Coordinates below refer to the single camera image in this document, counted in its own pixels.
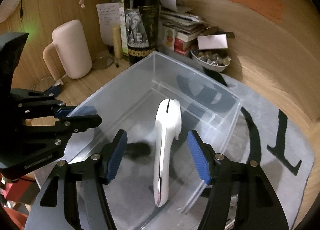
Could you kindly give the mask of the small yellow tube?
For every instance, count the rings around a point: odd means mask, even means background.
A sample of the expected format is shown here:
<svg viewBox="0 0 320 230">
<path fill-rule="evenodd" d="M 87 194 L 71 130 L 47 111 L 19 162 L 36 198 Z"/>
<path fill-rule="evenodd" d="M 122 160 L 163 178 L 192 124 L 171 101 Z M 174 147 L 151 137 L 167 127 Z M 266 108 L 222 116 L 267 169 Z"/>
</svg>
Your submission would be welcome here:
<svg viewBox="0 0 320 230">
<path fill-rule="evenodd" d="M 120 60 L 123 58 L 120 25 L 112 26 L 111 32 L 112 32 L 112 39 L 113 39 L 114 54 L 116 59 Z"/>
</svg>

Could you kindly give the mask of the dark elephant-label wine bottle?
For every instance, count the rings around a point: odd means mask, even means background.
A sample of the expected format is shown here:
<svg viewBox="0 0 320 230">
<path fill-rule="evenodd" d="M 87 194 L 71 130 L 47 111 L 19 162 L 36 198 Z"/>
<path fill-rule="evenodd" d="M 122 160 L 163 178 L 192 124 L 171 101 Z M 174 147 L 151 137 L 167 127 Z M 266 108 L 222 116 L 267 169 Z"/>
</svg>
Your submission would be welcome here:
<svg viewBox="0 0 320 230">
<path fill-rule="evenodd" d="M 157 50 L 159 0 L 124 0 L 127 48 L 130 65 Z"/>
</svg>

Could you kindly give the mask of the white handheld massager device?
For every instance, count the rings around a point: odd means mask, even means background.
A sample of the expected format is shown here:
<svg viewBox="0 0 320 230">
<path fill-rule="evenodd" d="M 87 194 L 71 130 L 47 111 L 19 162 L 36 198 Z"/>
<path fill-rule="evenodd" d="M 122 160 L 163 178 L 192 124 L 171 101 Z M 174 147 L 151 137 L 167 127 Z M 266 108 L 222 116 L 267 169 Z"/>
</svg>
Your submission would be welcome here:
<svg viewBox="0 0 320 230">
<path fill-rule="evenodd" d="M 159 104 L 155 129 L 157 131 L 153 167 L 153 196 L 155 205 L 162 207 L 169 196 L 170 152 L 173 140 L 178 140 L 182 130 L 180 102 L 165 99 Z"/>
</svg>

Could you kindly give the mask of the grey lettered desk mat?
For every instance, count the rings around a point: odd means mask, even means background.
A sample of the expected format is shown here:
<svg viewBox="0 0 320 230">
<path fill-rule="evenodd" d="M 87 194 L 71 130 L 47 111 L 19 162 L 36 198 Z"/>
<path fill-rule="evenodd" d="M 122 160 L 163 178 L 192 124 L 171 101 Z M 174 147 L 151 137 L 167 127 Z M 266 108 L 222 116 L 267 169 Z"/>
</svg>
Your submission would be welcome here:
<svg viewBox="0 0 320 230">
<path fill-rule="evenodd" d="M 228 143 L 217 133 L 197 129 L 205 143 L 235 162 L 252 160 L 261 165 L 293 228 L 311 173 L 315 154 L 301 129 L 277 106 L 245 84 L 224 74 L 214 74 L 207 83 L 178 76 L 179 89 L 215 115 L 227 114 L 242 100 L 242 108 Z"/>
</svg>

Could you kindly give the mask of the clear plastic storage bin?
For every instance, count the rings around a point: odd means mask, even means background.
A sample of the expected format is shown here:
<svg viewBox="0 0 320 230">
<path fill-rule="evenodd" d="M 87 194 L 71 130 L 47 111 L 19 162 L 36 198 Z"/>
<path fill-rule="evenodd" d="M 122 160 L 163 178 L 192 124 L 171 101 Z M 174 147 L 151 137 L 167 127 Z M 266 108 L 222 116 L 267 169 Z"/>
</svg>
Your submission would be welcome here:
<svg viewBox="0 0 320 230">
<path fill-rule="evenodd" d="M 129 143 L 146 143 L 152 151 L 135 160 L 123 158 L 116 178 L 104 187 L 117 229 L 176 229 L 206 186 L 190 154 L 188 132 L 212 130 L 221 144 L 231 138 L 242 100 L 238 98 L 227 114 L 215 115 L 179 89 L 180 75 L 204 84 L 211 79 L 157 52 L 129 67 L 79 106 L 95 107 L 103 121 L 95 129 L 72 135 L 63 157 L 67 162 L 80 162 L 99 151 L 120 129 L 127 132 Z M 155 119 L 165 99 L 180 102 L 182 130 L 171 146 L 168 200 L 157 207 L 153 197 Z"/>
</svg>

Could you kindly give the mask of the white bowl of trinkets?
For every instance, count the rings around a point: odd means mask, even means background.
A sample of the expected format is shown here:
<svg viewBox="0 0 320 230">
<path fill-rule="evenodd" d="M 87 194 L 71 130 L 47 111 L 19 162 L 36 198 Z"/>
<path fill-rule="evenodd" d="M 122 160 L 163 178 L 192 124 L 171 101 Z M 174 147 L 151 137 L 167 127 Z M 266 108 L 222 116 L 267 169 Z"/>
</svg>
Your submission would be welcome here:
<svg viewBox="0 0 320 230">
<path fill-rule="evenodd" d="M 201 51 L 198 49 L 191 49 L 190 51 L 193 60 L 203 67 L 205 70 L 221 73 L 231 63 L 229 55 L 221 56 L 218 52 L 211 50 Z"/>
</svg>

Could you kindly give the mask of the white handwritten paper note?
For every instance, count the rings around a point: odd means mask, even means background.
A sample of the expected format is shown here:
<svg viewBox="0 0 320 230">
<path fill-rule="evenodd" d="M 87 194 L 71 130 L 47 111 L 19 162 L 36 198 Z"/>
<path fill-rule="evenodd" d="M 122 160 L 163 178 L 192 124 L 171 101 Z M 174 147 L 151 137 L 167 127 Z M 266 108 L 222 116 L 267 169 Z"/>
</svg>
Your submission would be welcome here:
<svg viewBox="0 0 320 230">
<path fill-rule="evenodd" d="M 112 27 L 120 24 L 120 3 L 97 4 L 100 35 L 105 45 L 113 46 Z"/>
</svg>

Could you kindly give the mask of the stack of books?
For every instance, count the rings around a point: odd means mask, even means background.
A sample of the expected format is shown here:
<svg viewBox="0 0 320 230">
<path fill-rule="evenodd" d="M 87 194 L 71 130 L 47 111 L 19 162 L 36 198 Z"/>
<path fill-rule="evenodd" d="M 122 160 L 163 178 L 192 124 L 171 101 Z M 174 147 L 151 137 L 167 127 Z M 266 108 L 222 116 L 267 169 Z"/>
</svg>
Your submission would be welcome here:
<svg viewBox="0 0 320 230">
<path fill-rule="evenodd" d="M 159 0 L 158 45 L 175 52 L 187 54 L 197 37 L 206 28 L 202 17 L 183 0 Z"/>
</svg>

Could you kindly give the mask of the white folded card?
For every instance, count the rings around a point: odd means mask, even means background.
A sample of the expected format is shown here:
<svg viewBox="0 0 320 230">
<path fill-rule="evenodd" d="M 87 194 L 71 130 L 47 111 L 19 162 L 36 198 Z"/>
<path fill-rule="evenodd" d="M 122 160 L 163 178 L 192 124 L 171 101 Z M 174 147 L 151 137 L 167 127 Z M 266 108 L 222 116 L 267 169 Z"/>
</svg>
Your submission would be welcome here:
<svg viewBox="0 0 320 230">
<path fill-rule="evenodd" d="M 200 50 L 228 48 L 227 36 L 225 34 L 199 36 L 197 42 Z"/>
</svg>

